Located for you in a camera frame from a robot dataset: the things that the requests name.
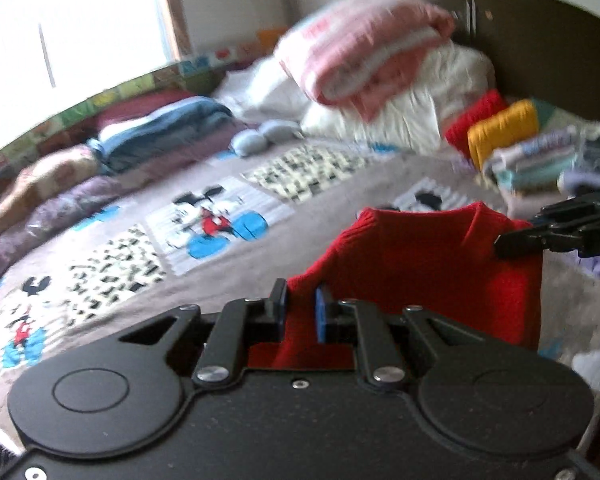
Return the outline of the red knit sweater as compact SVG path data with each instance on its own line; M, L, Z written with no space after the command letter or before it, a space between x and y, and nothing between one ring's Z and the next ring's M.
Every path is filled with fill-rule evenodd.
M483 203L439 212L365 208L308 270L288 281L285 335L248 364L274 370L345 370L352 351L317 340L315 292L370 302L385 314L410 304L534 351L541 333L543 258L501 259L496 239L528 228Z

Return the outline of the red folded garment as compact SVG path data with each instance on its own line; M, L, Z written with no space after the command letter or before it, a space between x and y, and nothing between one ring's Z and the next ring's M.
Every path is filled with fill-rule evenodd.
M469 129L503 110L506 110L508 103L501 93L492 89L468 107L460 116L455 118L451 125L445 129L444 138L453 148L456 148L466 159L470 159L468 144Z

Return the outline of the light blue plush toy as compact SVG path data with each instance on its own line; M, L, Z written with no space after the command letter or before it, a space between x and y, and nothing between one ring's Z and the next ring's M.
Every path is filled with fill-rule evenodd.
M272 119L257 128L236 133L230 150L238 157L249 157L266 151L271 145L283 144L301 136L300 126L289 120Z

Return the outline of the Mickey Mouse grey blanket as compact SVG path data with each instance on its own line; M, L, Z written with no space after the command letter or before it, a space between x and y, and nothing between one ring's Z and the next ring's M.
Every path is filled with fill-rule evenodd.
M300 142L213 157L118 198L0 278L0 438L29 367L179 304L214 312L306 270L366 207L456 209L500 196L444 158Z

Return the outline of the yellow folded garment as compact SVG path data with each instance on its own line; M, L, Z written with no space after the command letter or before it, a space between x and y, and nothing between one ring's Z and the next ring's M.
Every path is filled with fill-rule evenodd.
M513 103L498 114L472 125L467 133L470 159L481 170L498 148L536 136L540 131L538 113L531 100Z

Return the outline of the colourful foam bed barrier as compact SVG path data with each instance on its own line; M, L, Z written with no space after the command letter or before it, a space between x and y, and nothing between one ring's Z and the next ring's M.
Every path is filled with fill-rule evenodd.
M87 129L111 107L166 89L208 96L218 88L226 72L244 68L272 52L286 30L286 27L260 29L251 42L188 56L62 110L0 148L0 180L14 176L44 155L82 142L87 138Z

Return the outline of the pink folded quilt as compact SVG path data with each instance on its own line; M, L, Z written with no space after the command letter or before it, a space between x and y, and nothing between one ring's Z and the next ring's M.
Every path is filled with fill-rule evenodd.
M339 0L285 32L274 58L310 100L370 122L454 29L449 11L424 0Z

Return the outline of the pastel folded clothes stack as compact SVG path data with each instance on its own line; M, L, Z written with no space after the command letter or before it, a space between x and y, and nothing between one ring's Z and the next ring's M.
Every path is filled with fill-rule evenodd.
M600 125L571 125L498 148L482 174L496 185L513 219L529 219L544 206L600 191Z

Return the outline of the dark wooden headboard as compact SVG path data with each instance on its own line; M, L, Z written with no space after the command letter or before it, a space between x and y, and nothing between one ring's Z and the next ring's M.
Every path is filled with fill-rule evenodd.
M600 122L600 18L562 0L424 0L455 18L452 39L490 58L506 96Z

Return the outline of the patterned beige pillow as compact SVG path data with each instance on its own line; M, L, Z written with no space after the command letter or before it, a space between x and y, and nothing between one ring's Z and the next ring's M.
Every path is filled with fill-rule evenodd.
M20 171L0 197L0 233L36 207L98 174L99 162L86 144L48 154Z

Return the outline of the purple quilt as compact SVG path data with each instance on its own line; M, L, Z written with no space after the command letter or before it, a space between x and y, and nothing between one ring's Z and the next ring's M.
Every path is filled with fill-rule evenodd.
M244 122L229 119L193 144L153 157L124 174L91 177L46 200L28 218L0 234L0 278L33 249L102 207L225 150L232 136L245 128Z

